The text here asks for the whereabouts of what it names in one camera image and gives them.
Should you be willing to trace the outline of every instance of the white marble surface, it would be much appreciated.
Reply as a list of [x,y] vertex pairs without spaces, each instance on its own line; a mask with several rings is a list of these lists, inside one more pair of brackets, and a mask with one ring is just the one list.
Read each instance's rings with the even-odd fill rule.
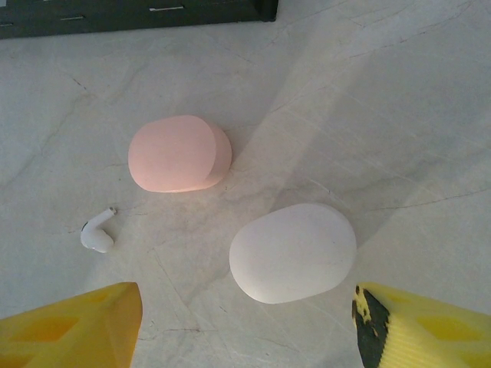
[[[0,317],[135,280],[135,367],[356,368],[357,281],[491,313],[490,39],[490,0],[282,0],[276,23],[0,41]],[[227,132],[230,174],[138,189],[131,137],[181,113]],[[232,237],[309,201],[352,221],[353,271],[254,302]],[[109,205],[100,255],[79,230]]]

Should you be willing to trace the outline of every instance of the black object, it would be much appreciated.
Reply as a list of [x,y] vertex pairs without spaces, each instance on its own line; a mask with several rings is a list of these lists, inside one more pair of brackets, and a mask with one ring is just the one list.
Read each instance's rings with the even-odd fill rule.
[[[356,294],[359,293],[360,288],[357,286]],[[364,321],[361,311],[357,308],[356,301],[353,301],[351,305],[351,314],[356,323],[358,350],[365,368],[378,368],[384,354],[387,336],[390,332],[390,312],[369,291],[363,290],[363,295],[370,311],[370,320]]]
[[0,39],[274,21],[278,0],[7,0]]

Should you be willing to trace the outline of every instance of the wireless earbud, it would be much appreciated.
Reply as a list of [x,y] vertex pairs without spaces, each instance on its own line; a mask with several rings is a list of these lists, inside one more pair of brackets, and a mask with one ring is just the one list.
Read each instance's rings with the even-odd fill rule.
[[114,240],[102,228],[99,228],[114,215],[116,215],[116,209],[110,207],[84,225],[80,234],[80,241],[85,248],[106,253],[114,245]]

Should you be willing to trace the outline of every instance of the floor crack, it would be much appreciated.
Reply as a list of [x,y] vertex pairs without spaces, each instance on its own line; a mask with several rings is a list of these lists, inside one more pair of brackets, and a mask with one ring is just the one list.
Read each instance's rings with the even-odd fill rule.
[[140,341],[153,341],[156,338],[158,338],[158,336],[161,336],[161,335],[163,335],[166,332],[194,332],[194,333],[201,333],[201,332],[218,332],[218,330],[201,330],[200,328],[170,328],[168,330],[160,331],[159,333],[153,335],[152,337],[148,337],[148,338],[138,337],[138,340],[140,340]]
[[78,84],[80,87],[84,88],[88,92],[88,89],[82,83],[80,83],[78,80],[76,80],[72,76],[70,76],[70,77],[71,77],[73,82],[75,82],[76,84]]
[[432,205],[434,203],[448,201],[449,199],[468,197],[468,196],[472,196],[474,194],[478,194],[478,193],[482,193],[482,192],[487,192],[488,190],[491,190],[491,188],[485,188],[485,189],[477,190],[475,192],[470,192],[470,193],[461,194],[461,195],[454,195],[454,196],[451,196],[451,197],[437,199],[437,200],[431,201],[431,202],[417,203],[415,205],[401,205],[401,206],[398,206],[398,207],[382,207],[381,209],[369,209],[367,212],[384,211],[386,209],[410,209],[412,207],[421,207],[422,205]]

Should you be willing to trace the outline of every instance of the dark green cabinet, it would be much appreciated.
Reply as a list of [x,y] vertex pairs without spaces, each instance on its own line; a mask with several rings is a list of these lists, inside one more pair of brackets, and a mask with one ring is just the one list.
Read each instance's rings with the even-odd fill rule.
[[0,38],[274,21],[278,0],[7,0]]

